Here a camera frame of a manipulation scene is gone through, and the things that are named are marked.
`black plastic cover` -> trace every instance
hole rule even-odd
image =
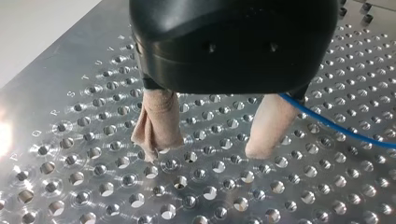
[[[309,83],[337,23],[337,0],[130,0],[136,58],[186,93],[275,93]]]

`hole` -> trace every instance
hole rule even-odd
[[[346,173],[347,175],[349,175],[349,177],[354,179],[359,178],[359,176],[361,175],[359,171],[355,169],[346,169]]]
[[[113,72],[112,71],[105,71],[102,75],[104,76],[104,77],[111,77],[111,76],[113,76]]]
[[[118,108],[118,110],[117,110],[117,112],[119,113],[119,115],[122,115],[122,116],[124,116],[124,115],[127,115],[128,113],[129,113],[129,107],[128,106],[120,106],[119,108]]]
[[[341,175],[337,175],[334,179],[334,184],[335,186],[337,186],[338,188],[343,188],[346,186],[347,181],[346,178],[341,176]]]
[[[85,127],[91,123],[91,119],[88,117],[83,117],[77,120],[77,125],[80,127]]]
[[[202,118],[205,120],[212,120],[215,117],[215,114],[211,111],[206,111],[202,113]]]
[[[84,182],[84,174],[82,172],[76,172],[70,175],[69,181],[73,186],[77,186]]]
[[[107,112],[104,112],[104,113],[100,113],[98,117],[99,117],[99,120],[105,120],[105,119],[108,119],[110,117],[110,115]]]
[[[283,185],[283,183],[277,180],[275,182],[272,182],[270,187],[272,192],[277,194],[281,194],[285,190],[285,186]]]
[[[40,172],[43,175],[49,175],[50,173],[53,172],[53,170],[55,170],[55,164],[53,162],[44,162],[41,166],[40,166]]]
[[[308,130],[311,133],[319,133],[320,128],[317,124],[308,124]]]
[[[379,177],[375,180],[375,183],[379,185],[381,188],[387,188],[389,186],[389,182],[387,179]]]
[[[117,82],[107,82],[106,84],[106,87],[111,91],[114,91],[118,86],[119,84]]]
[[[334,160],[338,163],[344,163],[347,160],[347,157],[342,152],[335,153]]]
[[[288,166],[289,162],[286,158],[278,156],[278,157],[275,157],[275,164],[277,167],[285,168]]]
[[[132,128],[132,127],[134,127],[134,121],[131,121],[131,120],[129,120],[129,121],[126,121],[125,123],[124,123],[124,126],[125,126],[125,128]]]
[[[128,159],[128,157],[119,157],[116,160],[116,165],[119,169],[125,169],[126,167],[128,167],[130,161]]]
[[[202,169],[196,169],[193,173],[193,178],[195,180],[203,180],[206,178],[206,171]]]
[[[347,199],[349,200],[350,203],[353,203],[353,204],[361,203],[361,197],[359,197],[359,195],[357,195],[357,194],[349,194],[347,196]]]
[[[128,74],[130,71],[131,71],[131,68],[129,68],[129,67],[127,67],[127,66],[121,67],[121,68],[119,69],[119,72],[120,72],[121,74]]]
[[[218,103],[221,101],[221,97],[219,95],[209,95],[209,100],[213,103]]]
[[[55,190],[59,187],[59,183],[54,181],[54,182],[49,182],[46,187],[45,190],[48,193],[53,193],[55,192]]]
[[[99,186],[99,193],[102,197],[108,197],[114,192],[114,185],[112,183],[105,183]]]
[[[27,172],[27,171],[21,171],[21,172],[19,172],[18,174],[17,174],[17,179],[19,180],[19,181],[25,181],[25,180],[27,180],[27,178],[28,178],[28,176],[29,176],[29,172]]]
[[[320,193],[322,193],[322,194],[329,194],[330,191],[331,191],[329,185],[327,185],[327,184],[319,184],[319,185],[318,185],[318,190],[319,190]]]
[[[305,145],[306,151],[309,152],[310,154],[317,154],[318,153],[318,147],[315,144],[308,143]]]
[[[239,126],[239,122],[236,119],[227,120],[227,126],[231,129],[236,129]]]
[[[379,209],[381,210],[381,212],[384,215],[390,215],[392,213],[392,207],[390,207],[389,205],[385,204],[385,203],[381,203],[379,205]]]
[[[268,175],[271,172],[271,168],[269,165],[260,165],[259,166],[259,171],[262,174]]]
[[[187,118],[186,122],[187,122],[187,124],[190,124],[190,125],[196,124],[197,119],[196,118]]]
[[[184,154],[184,161],[188,162],[188,163],[193,163],[195,161],[197,161],[198,157],[197,154],[195,154],[195,152],[187,152],[186,154]]]
[[[94,106],[99,107],[99,106],[103,106],[106,103],[106,100],[103,98],[94,99],[92,103]]]
[[[133,194],[129,197],[129,203],[133,208],[138,208],[145,203],[145,196],[141,193]]]
[[[252,115],[244,115],[243,117],[242,117],[242,119],[245,121],[245,122],[251,122],[251,121],[253,121],[253,116]]]
[[[197,106],[202,106],[202,105],[205,104],[205,101],[203,101],[203,100],[196,100],[194,103],[195,103],[195,105],[197,105]]]
[[[118,102],[118,101],[120,101],[120,100],[122,100],[122,99],[123,99],[123,96],[122,96],[121,94],[113,95],[113,100],[114,100],[115,102]]]
[[[300,151],[296,151],[296,150],[293,150],[293,151],[291,152],[291,156],[292,156],[294,159],[296,159],[296,160],[300,160],[300,159],[303,158],[303,154],[302,154]]]
[[[371,185],[368,185],[368,184],[364,185],[362,190],[363,190],[364,195],[366,195],[367,197],[372,198],[376,195],[376,189]]]
[[[198,140],[198,141],[202,141],[206,138],[205,131],[197,131],[193,135],[194,135],[195,140]]]
[[[220,108],[219,108],[219,113],[220,113],[220,114],[228,114],[228,113],[230,113],[230,111],[231,111],[231,109],[230,109],[230,107],[228,107],[228,106],[220,107]]]
[[[45,156],[49,153],[50,149],[47,146],[42,146],[38,149],[37,153],[40,156]]]
[[[22,217],[22,223],[23,224],[31,224],[35,222],[35,216],[36,214],[33,212],[26,213]]]
[[[300,180],[301,180],[298,175],[289,175],[288,179],[289,179],[290,183],[292,183],[292,184],[298,184],[298,183],[300,183]]]
[[[89,142],[95,139],[95,134],[94,133],[85,133],[84,134],[84,140]]]
[[[280,220],[280,213],[277,209],[268,209],[265,216],[269,223],[277,223]]]
[[[60,216],[64,212],[64,202],[57,201],[51,203],[49,205],[49,212],[55,217]]]
[[[116,203],[111,204],[106,208],[106,213],[111,217],[117,216],[120,214],[120,206]]]
[[[363,167],[363,170],[366,172],[372,172],[374,170],[373,164],[369,161],[362,161],[361,166]]]
[[[213,147],[204,147],[203,152],[206,156],[213,156],[216,153],[216,150]]]
[[[233,102],[233,108],[237,110],[242,110],[245,108],[245,105],[242,102]]]
[[[233,207],[239,212],[245,212],[248,209],[248,199],[238,198],[233,201]]]
[[[135,175],[125,175],[122,180],[121,184],[124,187],[131,187],[136,184],[137,178]]]
[[[346,121],[346,117],[342,114],[335,114],[335,120],[340,123],[344,123]]]
[[[345,142],[347,137],[343,133],[335,133],[335,138],[337,139],[338,142]]]
[[[337,214],[337,215],[343,215],[347,211],[347,206],[344,203],[341,203],[339,201],[335,201],[332,204],[332,210]]]
[[[312,178],[312,177],[317,176],[318,171],[317,171],[317,169],[316,169],[315,167],[310,166],[310,165],[307,165],[307,166],[305,166],[305,168],[304,168],[304,173],[305,173],[306,176]]]
[[[84,204],[90,199],[90,194],[85,191],[79,192],[76,196],[76,203]]]
[[[165,163],[166,170],[173,171],[173,170],[176,170],[177,167],[178,167],[178,164],[177,164],[176,160],[168,160]]]
[[[225,207],[218,207],[215,209],[215,218],[224,219],[227,217],[227,209]]]
[[[332,140],[328,137],[320,137],[319,142],[324,146],[324,147],[331,147],[332,146]]]
[[[90,148],[88,151],[88,157],[95,160],[98,159],[102,155],[102,149],[99,147]]]
[[[187,178],[180,175],[174,180],[175,189],[184,189],[187,186]]]
[[[94,224],[96,222],[96,215],[94,213],[87,213],[79,218],[81,224]]]
[[[156,186],[152,189],[152,193],[157,197],[161,197],[165,194],[165,187],[164,186]]]
[[[131,94],[132,97],[140,97],[142,96],[142,91],[139,89],[133,89],[129,92]]]
[[[24,189],[18,194],[18,199],[20,200],[21,203],[29,203],[30,201],[33,200],[33,197],[35,195],[33,194],[32,191],[29,189]]]
[[[244,133],[239,133],[236,138],[241,142],[246,142],[248,140],[248,136]]]
[[[68,149],[74,145],[74,141],[72,138],[64,138],[61,141],[61,148]]]
[[[288,209],[290,212],[297,211],[297,203],[294,201],[285,202],[285,208]]]
[[[222,173],[225,170],[225,164],[223,161],[214,161],[212,164],[212,169],[215,173]]]
[[[65,162],[67,165],[71,166],[71,165],[76,164],[77,160],[78,160],[77,155],[71,155],[71,156],[66,157],[66,159],[64,160],[64,162]]]
[[[241,179],[243,182],[250,184],[254,180],[254,174],[251,171],[245,171],[241,174]]]
[[[363,218],[367,224],[376,224],[379,221],[378,216],[371,211],[365,211],[363,213]]]
[[[315,201],[315,194],[311,191],[305,190],[301,194],[301,200],[303,200],[304,203],[311,204]]]
[[[161,207],[161,217],[163,219],[172,219],[176,215],[176,208],[172,204],[166,204]]]
[[[74,110],[77,111],[77,112],[82,111],[83,108],[84,108],[84,105],[82,105],[82,104],[77,104],[77,105],[74,106]]]
[[[111,149],[112,151],[118,151],[118,150],[120,150],[120,149],[121,149],[121,142],[116,141],[116,142],[110,143],[110,149]]]
[[[375,155],[374,159],[377,163],[383,164],[385,163],[385,161],[387,161],[387,159],[381,155]]]
[[[187,196],[183,199],[182,204],[185,208],[192,209],[197,204],[197,199],[193,196]]]
[[[105,165],[96,165],[93,169],[93,173],[95,175],[104,175],[107,172],[107,168]]]
[[[227,190],[231,190],[236,187],[235,181],[233,181],[231,179],[224,180],[222,184],[223,184],[223,187]]]
[[[117,131],[117,128],[116,128],[116,126],[114,126],[114,125],[106,126],[106,127],[103,129],[103,133],[104,133],[105,135],[108,135],[108,136],[113,135],[116,131]]]
[[[209,201],[214,200],[217,195],[218,195],[218,190],[214,187],[209,186],[204,189],[204,198],[206,198]]]
[[[223,129],[221,127],[221,125],[213,125],[210,130],[212,131],[212,133],[222,133]]]
[[[320,160],[319,165],[325,170],[329,170],[330,168],[332,168],[332,164],[326,160]]]
[[[319,222],[328,222],[329,221],[329,214],[324,211],[317,211],[315,213],[315,217]]]
[[[257,98],[255,98],[255,97],[249,97],[248,99],[247,99],[247,101],[250,103],[250,104],[256,104],[257,103]]]
[[[253,197],[258,201],[262,201],[266,197],[265,192],[260,189],[254,189],[252,194],[253,194]]]
[[[58,132],[60,132],[60,133],[62,133],[62,132],[65,132],[66,131],[66,124],[64,124],[64,123],[60,123],[60,124],[58,124],[58,126],[56,127],[56,129],[58,130]]]
[[[294,131],[294,135],[298,138],[304,138],[305,137],[305,133],[303,131],[300,130],[296,130]]]
[[[230,149],[233,146],[233,142],[229,138],[224,138],[220,140],[220,146],[223,149]]]
[[[144,171],[145,177],[148,179],[153,179],[158,175],[158,168],[155,166],[149,166]]]
[[[206,217],[203,216],[198,216],[195,217],[194,220],[192,221],[192,224],[208,224],[208,220]]]
[[[230,161],[231,161],[233,164],[239,164],[239,163],[242,161],[242,158],[241,158],[240,156],[238,156],[238,155],[232,155],[232,156],[230,157]]]

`perforated metal table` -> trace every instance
hole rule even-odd
[[[307,105],[391,142],[396,14],[372,7],[366,24],[361,6],[344,5]],[[103,1],[0,90],[2,223],[396,222],[396,149],[300,114],[269,160],[248,160],[257,95],[180,94],[185,146],[144,162],[128,22],[127,1]]]

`blue tube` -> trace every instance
hole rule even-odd
[[[351,136],[353,138],[356,138],[356,139],[361,140],[361,141],[366,142],[366,143],[371,143],[371,144],[373,144],[375,146],[378,146],[378,147],[396,148],[396,144],[395,143],[380,142],[380,141],[374,140],[373,138],[369,138],[369,137],[363,136],[361,134],[353,133],[353,132],[351,132],[351,131],[339,126],[338,124],[333,123],[329,119],[326,119],[326,118],[322,117],[321,115],[315,113],[314,111],[308,109],[307,107],[305,107],[303,105],[300,105],[297,101],[295,101],[293,98],[291,98],[286,93],[280,93],[279,96],[282,97],[289,104],[293,105],[297,109],[299,109],[302,112],[304,112],[309,117],[317,119],[319,122],[322,122],[325,125],[335,129],[339,133],[344,133],[345,135]]]

